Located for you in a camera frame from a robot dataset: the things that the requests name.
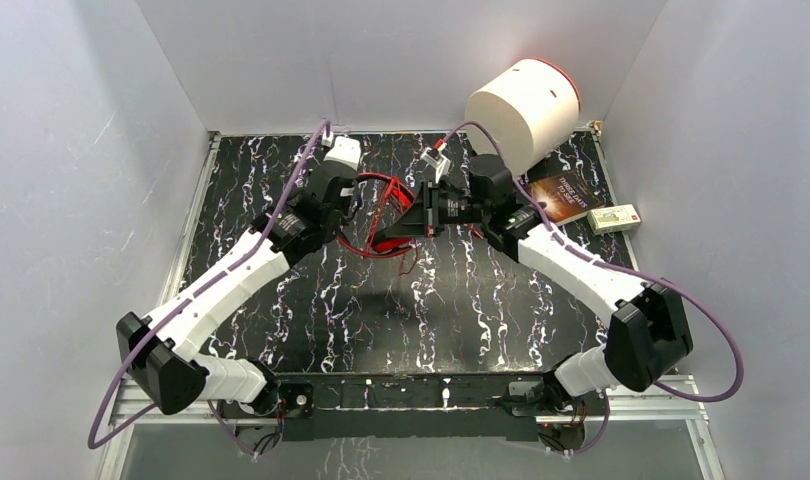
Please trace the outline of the red black headphones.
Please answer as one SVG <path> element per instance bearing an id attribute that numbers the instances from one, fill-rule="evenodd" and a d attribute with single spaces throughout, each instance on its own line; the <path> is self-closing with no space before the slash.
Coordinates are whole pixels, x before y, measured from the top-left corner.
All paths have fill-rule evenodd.
<path id="1" fill-rule="evenodd" d="M 384 187 L 382 188 L 382 193 L 376 200 L 375 207 L 372 210 L 372 217 L 366 238 L 365 248 L 358 249 L 353 246 L 342 232 L 339 232 L 336 237 L 338 243 L 349 252 L 361 258 L 373 260 L 394 258 L 405 255 L 414 250 L 418 251 L 419 248 L 413 243 L 412 240 L 402 245 L 400 248 L 387 253 L 375 253 L 370 248 L 370 237 L 379 230 L 381 216 L 385 212 L 385 209 L 387 207 L 391 207 L 397 213 L 404 213 L 414 201 L 415 194 L 397 177 L 377 172 L 360 172 L 358 174 L 358 185 L 368 181 L 383 183 Z"/>

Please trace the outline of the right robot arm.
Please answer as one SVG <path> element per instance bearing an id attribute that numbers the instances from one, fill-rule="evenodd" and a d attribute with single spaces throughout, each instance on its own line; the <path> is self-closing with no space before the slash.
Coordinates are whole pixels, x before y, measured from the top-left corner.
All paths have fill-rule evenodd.
<path id="1" fill-rule="evenodd" d="M 387 253 L 405 241 L 434 237 L 447 225 L 475 226 L 489 245 L 546 275 L 591 310 L 607 329 L 604 344 L 562 360 L 545 375 L 546 405 L 571 413 L 584 394 L 622 385 L 643 392 L 693 350 L 680 296 L 661 284 L 599 266 L 570 240 L 558 238 L 520 194 L 500 156 L 476 156 L 463 191 L 440 178 L 420 184 L 411 206 L 370 245 Z"/>

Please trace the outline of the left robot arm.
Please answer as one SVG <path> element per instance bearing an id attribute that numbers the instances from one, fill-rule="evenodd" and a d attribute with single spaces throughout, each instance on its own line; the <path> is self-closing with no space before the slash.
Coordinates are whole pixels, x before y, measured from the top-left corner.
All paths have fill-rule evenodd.
<path id="1" fill-rule="evenodd" d="M 128 373 L 166 415 L 197 400 L 242 403 L 256 416 L 275 411 L 276 375 L 259 361 L 205 355 L 205 341 L 266 285 L 285 276 L 305 256 L 331 242 L 353 199 L 357 160 L 325 159 L 284 210 L 250 224 L 232 249 L 173 300 L 140 318 L 116 325 Z"/>

